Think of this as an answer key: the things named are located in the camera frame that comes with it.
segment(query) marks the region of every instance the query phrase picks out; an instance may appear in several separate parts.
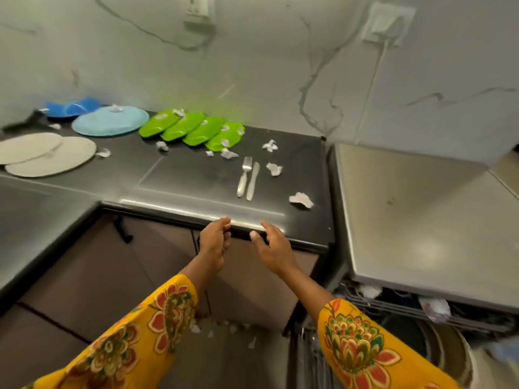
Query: wall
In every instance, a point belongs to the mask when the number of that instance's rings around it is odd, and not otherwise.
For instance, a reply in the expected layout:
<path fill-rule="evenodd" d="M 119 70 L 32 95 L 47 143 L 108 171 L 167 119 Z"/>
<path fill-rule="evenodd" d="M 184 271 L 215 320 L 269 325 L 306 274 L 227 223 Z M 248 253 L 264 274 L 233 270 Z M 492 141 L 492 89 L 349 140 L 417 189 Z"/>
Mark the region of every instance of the wall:
<path fill-rule="evenodd" d="M 89 94 L 352 142 L 380 55 L 357 36 L 373 1 L 216 0 L 215 32 L 193 32 L 178 0 L 3 0 L 0 123 Z M 385 1 L 418 12 L 360 142 L 495 162 L 519 142 L 519 0 Z"/>

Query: knife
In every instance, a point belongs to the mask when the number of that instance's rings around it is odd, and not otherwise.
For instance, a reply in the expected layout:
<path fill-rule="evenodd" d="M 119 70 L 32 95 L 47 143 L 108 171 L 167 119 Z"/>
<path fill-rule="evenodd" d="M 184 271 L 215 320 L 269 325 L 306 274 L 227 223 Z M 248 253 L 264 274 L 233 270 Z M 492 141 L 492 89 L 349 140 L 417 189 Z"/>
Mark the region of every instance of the knife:
<path fill-rule="evenodd" d="M 247 189 L 247 200 L 252 201 L 252 197 L 254 196 L 254 187 L 256 186 L 256 177 L 258 177 L 258 173 L 260 171 L 260 164 L 255 162 L 252 167 L 252 176 L 251 181 L 249 183 L 249 188 Z"/>

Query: floral sleeve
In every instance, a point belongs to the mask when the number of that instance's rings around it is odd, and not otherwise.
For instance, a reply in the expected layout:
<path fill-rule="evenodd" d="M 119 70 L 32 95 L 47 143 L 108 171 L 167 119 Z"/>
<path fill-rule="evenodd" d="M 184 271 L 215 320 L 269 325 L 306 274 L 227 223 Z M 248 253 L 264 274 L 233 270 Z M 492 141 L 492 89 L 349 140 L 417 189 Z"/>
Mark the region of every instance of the floral sleeve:
<path fill-rule="evenodd" d="M 168 371 L 198 303 L 195 287 L 179 274 L 109 328 L 68 366 L 28 389 L 153 388 Z"/>
<path fill-rule="evenodd" d="M 459 387 L 346 300 L 321 310 L 318 331 L 322 352 L 347 389 Z"/>

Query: cabinet door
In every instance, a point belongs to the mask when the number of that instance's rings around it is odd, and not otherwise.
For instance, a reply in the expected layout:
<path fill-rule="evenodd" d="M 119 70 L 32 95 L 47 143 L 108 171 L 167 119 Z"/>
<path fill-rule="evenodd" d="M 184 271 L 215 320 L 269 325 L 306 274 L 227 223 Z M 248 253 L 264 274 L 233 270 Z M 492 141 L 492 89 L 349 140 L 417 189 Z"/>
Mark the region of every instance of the cabinet door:
<path fill-rule="evenodd" d="M 21 307 L 0 318 L 0 377 L 5 389 L 18 389 L 64 368 L 87 344 Z"/>
<path fill-rule="evenodd" d="M 130 247 L 155 288 L 178 274 L 196 255 L 190 229 L 135 218 L 125 218 L 125 225 L 133 236 Z M 198 312 L 209 313 L 204 291 L 198 292 Z"/>
<path fill-rule="evenodd" d="M 310 274 L 317 255 L 295 251 L 301 269 Z M 207 291 L 217 320 L 234 320 L 282 331 L 297 297 L 261 261 L 250 241 L 232 239 L 222 271 Z"/>
<path fill-rule="evenodd" d="M 112 220 L 94 224 L 21 299 L 90 341 L 155 290 Z"/>

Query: hand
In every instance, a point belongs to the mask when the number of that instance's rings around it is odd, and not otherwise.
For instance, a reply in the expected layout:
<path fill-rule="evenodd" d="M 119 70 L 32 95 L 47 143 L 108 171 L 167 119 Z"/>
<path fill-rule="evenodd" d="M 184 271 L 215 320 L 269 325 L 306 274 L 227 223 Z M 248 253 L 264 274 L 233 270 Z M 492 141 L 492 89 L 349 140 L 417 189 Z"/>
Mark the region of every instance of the hand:
<path fill-rule="evenodd" d="M 213 221 L 200 232 L 200 256 L 210 259 L 218 272 L 224 266 L 224 252 L 230 247 L 230 218 Z"/>
<path fill-rule="evenodd" d="M 270 246 L 265 244 L 256 231 L 252 231 L 250 237 L 265 266 L 280 277 L 286 275 L 290 270 L 298 270 L 299 265 L 295 259 L 294 251 L 292 251 L 290 242 L 283 232 L 265 220 L 261 220 L 261 225 L 267 232 L 267 240 Z"/>

